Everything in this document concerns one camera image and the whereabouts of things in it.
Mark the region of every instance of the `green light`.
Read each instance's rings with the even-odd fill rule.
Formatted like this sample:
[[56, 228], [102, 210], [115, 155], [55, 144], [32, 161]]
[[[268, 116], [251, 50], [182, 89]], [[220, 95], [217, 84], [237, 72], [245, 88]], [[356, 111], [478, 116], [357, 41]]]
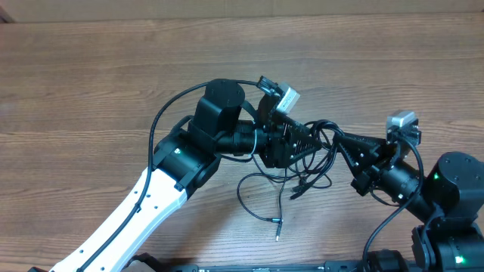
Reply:
[[464, 262], [465, 262], [464, 257], [462, 257], [462, 256], [455, 257], [455, 263], [456, 264], [463, 264]]

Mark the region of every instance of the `wood grain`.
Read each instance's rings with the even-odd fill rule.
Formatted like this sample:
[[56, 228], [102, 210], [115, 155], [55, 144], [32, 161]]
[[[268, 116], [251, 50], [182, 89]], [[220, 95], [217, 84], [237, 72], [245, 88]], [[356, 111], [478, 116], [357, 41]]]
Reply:
[[[447, 151], [484, 160], [484, 14], [3, 24], [0, 37], [1, 271], [48, 269], [89, 237], [145, 168], [158, 109], [214, 78], [288, 81], [302, 95], [294, 119], [376, 137], [388, 114], [415, 110], [427, 172]], [[253, 104], [262, 97], [245, 90]], [[157, 139], [200, 93], [169, 108]], [[276, 243], [275, 226], [235, 195], [254, 170], [223, 162], [140, 252], [205, 265], [356, 259], [392, 211], [355, 193], [339, 157], [332, 188], [284, 193]], [[253, 179], [242, 190], [254, 211], [276, 215], [278, 186]], [[403, 212], [372, 249], [412, 258], [419, 223]]]

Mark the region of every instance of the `wall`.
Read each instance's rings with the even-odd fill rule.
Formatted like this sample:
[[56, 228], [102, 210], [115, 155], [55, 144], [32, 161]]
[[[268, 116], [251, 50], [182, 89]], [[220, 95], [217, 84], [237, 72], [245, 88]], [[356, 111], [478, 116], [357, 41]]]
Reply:
[[479, 12], [484, 0], [0, 0], [18, 23], [193, 17]]

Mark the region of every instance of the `wooden table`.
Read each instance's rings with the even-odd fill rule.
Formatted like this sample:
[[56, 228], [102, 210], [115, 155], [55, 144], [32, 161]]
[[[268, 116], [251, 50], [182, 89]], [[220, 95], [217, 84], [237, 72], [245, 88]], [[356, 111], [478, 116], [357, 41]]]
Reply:
[[[145, 168], [158, 109], [214, 78], [288, 81], [302, 95], [294, 119], [330, 119], [375, 137], [384, 137], [387, 115], [415, 110], [427, 173], [452, 150], [484, 160], [482, 13], [4, 24], [0, 67], [2, 271], [48, 269], [76, 249]], [[245, 90], [256, 105], [262, 92]], [[194, 112], [201, 93], [169, 108], [157, 139]], [[254, 170], [223, 162], [140, 252], [205, 265], [357, 259], [393, 210], [360, 197], [339, 156], [332, 188], [294, 201], [284, 192], [276, 243], [276, 225], [237, 201], [237, 182]], [[278, 190], [253, 179], [242, 194], [255, 212], [273, 217]], [[419, 223], [403, 212], [372, 249], [412, 258], [411, 229]]]

